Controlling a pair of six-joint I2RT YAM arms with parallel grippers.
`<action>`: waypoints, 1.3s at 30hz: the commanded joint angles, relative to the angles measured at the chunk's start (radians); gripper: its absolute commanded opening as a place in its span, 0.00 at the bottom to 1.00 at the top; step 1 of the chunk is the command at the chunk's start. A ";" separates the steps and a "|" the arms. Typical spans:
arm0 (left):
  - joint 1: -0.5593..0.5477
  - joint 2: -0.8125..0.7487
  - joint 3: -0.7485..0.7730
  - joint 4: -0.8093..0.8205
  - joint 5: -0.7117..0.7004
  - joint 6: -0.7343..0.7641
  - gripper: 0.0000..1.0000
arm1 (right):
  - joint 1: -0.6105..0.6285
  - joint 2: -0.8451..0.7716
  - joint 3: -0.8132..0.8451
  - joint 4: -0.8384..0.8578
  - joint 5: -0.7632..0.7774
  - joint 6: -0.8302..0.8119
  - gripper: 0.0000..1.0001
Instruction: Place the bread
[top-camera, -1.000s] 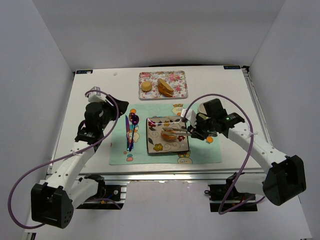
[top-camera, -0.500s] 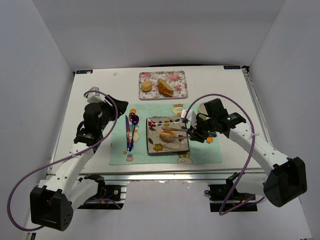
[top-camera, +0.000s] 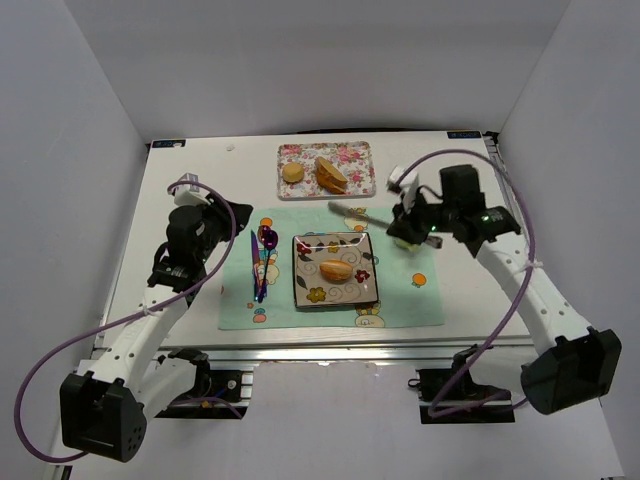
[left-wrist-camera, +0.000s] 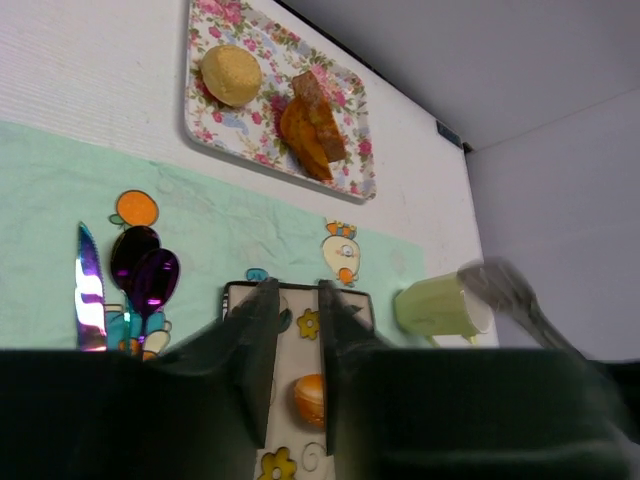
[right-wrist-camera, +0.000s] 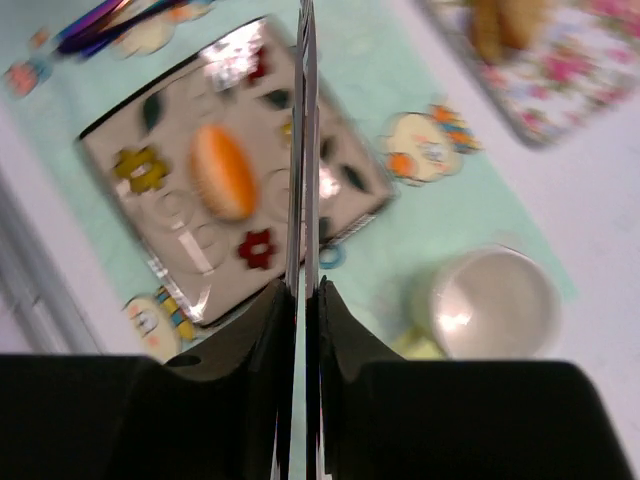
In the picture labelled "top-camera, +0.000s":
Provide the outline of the metal tongs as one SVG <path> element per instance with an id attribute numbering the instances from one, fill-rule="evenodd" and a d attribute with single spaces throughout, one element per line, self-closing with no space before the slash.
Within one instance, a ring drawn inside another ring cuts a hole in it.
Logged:
<path id="1" fill-rule="evenodd" d="M 343 218 L 346 218 L 346 219 L 355 219 L 355 220 L 365 221 L 369 225 L 376 226 L 383 230 L 387 230 L 390 227 L 389 222 L 386 222 L 382 219 L 378 219 L 375 217 L 371 217 L 365 213 L 358 213 L 355 209 L 349 208 L 348 206 L 336 201 L 329 201 L 327 203 L 327 207 L 329 211 L 332 212 L 333 214 L 342 216 Z M 443 239 L 438 236 L 431 237 L 425 241 L 425 244 L 435 249 L 441 249 L 443 246 Z"/>

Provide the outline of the oval bread roll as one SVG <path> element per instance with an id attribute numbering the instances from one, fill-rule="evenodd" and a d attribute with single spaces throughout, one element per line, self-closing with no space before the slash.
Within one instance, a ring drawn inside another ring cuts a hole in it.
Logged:
<path id="1" fill-rule="evenodd" d="M 341 260 L 329 259 L 320 263 L 321 276 L 333 283 L 348 281 L 353 276 L 353 267 Z"/>

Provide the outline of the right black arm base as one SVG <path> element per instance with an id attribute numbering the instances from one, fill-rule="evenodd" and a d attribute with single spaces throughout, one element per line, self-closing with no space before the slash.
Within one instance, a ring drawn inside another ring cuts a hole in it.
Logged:
<path id="1" fill-rule="evenodd" d="M 475 384 L 470 380 L 470 376 L 464 378 L 447 393 L 438 404 L 437 411 L 466 406 L 496 394 L 499 394 L 499 397 L 476 408 L 432 418 L 428 409 L 450 376 L 449 369 L 421 369 L 416 371 L 415 378 L 408 380 L 408 388 L 418 396 L 420 421 L 423 425 L 508 424 L 515 422 L 511 393 L 492 386 Z"/>

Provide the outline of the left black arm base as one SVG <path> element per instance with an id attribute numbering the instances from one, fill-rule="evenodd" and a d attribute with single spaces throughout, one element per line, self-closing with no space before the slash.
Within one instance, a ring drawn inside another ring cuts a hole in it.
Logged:
<path id="1" fill-rule="evenodd" d="M 152 372 L 170 361 L 187 361 L 195 368 L 194 385 L 180 393 L 167 407 L 159 411 L 160 419 L 241 420 L 248 410 L 252 373 L 231 367 L 206 366 L 204 352 L 178 349 L 157 355 Z"/>

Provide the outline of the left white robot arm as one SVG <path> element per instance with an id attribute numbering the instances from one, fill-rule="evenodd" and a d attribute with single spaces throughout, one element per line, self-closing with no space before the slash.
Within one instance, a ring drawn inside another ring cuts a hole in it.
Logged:
<path id="1" fill-rule="evenodd" d="M 211 197 L 175 208 L 166 240 L 154 255 L 139 311 L 110 347 L 82 374 L 60 387 L 64 446 L 120 462 L 140 449 L 148 423 L 180 395 L 202 388 L 206 354 L 178 349 L 155 372 L 148 370 L 172 327 L 195 300 L 216 246 L 246 227 L 252 206 Z"/>

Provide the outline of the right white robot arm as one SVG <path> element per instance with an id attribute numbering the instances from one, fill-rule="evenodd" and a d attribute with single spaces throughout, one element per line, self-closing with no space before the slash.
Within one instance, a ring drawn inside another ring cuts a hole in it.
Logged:
<path id="1" fill-rule="evenodd" d="M 536 260 L 531 224 L 490 207 L 471 165 L 440 172 L 438 202 L 421 193 L 416 168 L 395 168 L 387 180 L 400 198 L 389 236 L 409 245 L 450 233 L 500 285 L 511 305 L 481 345 L 455 355 L 450 376 L 429 407 L 432 418 L 460 413 L 442 401 L 459 394 L 475 409 L 511 393 L 537 412 L 557 411 L 607 395 L 622 351 L 611 329 L 598 330 L 574 310 Z"/>

